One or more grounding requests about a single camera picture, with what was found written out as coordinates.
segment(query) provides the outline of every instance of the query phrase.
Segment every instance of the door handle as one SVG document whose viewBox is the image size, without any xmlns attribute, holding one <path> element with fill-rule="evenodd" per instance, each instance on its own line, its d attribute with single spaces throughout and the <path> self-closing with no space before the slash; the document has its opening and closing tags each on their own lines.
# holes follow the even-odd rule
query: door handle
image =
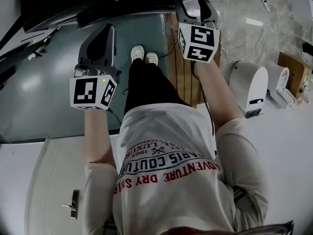
<svg viewBox="0 0 313 235">
<path fill-rule="evenodd" d="M 78 196 L 79 196 L 79 190 L 74 190 L 73 191 L 73 196 L 72 196 L 72 204 L 70 206 L 62 205 L 64 207 L 69 207 L 70 208 L 70 218 L 71 219 L 75 219 L 75 220 L 77 219 Z"/>
</svg>

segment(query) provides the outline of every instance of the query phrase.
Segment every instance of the wooden floor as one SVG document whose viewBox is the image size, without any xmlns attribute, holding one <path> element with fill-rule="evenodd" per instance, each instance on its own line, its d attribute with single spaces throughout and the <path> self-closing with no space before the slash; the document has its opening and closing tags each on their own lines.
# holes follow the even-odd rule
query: wooden floor
<svg viewBox="0 0 313 235">
<path fill-rule="evenodd" d="M 176 14 L 166 14 L 167 49 L 169 61 L 169 79 L 177 90 L 181 99 L 196 108 L 197 104 L 204 103 L 199 81 L 191 73 L 191 61 L 185 60 L 178 45 L 178 22 Z M 220 66 L 221 45 L 215 54 L 214 60 Z"/>
</svg>

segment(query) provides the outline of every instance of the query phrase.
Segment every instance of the white t-shirt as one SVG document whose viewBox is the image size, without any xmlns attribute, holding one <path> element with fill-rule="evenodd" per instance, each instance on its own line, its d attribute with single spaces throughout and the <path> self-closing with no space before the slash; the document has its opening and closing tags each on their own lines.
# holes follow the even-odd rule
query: white t-shirt
<svg viewBox="0 0 313 235">
<path fill-rule="evenodd" d="M 240 119 L 216 138 L 213 129 L 199 111 L 180 104 L 130 110 L 117 138 L 119 175 L 108 164 L 86 165 L 85 234 L 102 234 L 112 214 L 125 235 L 262 225 L 268 187 L 255 147 Z"/>
</svg>

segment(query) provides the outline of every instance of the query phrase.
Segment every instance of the white device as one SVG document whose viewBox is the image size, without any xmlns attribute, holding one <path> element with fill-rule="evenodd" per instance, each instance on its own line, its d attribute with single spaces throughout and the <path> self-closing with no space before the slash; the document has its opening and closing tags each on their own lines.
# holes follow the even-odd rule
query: white device
<svg viewBox="0 0 313 235">
<path fill-rule="evenodd" d="M 82 110 L 107 110 L 116 85 L 110 75 L 71 78 L 70 105 Z"/>
<path fill-rule="evenodd" d="M 220 31 L 179 23 L 179 47 L 184 59 L 210 63 L 219 47 Z"/>
<path fill-rule="evenodd" d="M 268 71 L 257 64 L 238 62 L 231 72 L 229 87 L 246 118 L 257 116 L 268 90 Z"/>
<path fill-rule="evenodd" d="M 308 20 L 313 19 L 313 0 L 291 0 L 292 11 Z"/>
<path fill-rule="evenodd" d="M 294 96 L 286 89 L 289 78 L 289 69 L 273 62 L 266 65 L 268 70 L 268 90 L 270 96 L 283 108 L 292 108 L 297 105 Z"/>
</svg>

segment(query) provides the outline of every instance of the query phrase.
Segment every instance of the shoe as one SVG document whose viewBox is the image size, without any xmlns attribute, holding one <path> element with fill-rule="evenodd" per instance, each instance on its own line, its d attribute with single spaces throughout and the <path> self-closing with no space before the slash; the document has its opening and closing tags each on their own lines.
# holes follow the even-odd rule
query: shoe
<svg viewBox="0 0 313 235">
<path fill-rule="evenodd" d="M 146 64 L 155 64 L 157 66 L 158 58 L 154 52 L 149 52 L 146 55 Z"/>
<path fill-rule="evenodd" d="M 137 58 L 143 60 L 144 55 L 145 51 L 143 50 L 143 47 L 141 45 L 136 45 L 132 48 L 131 51 L 132 62 Z"/>
</svg>

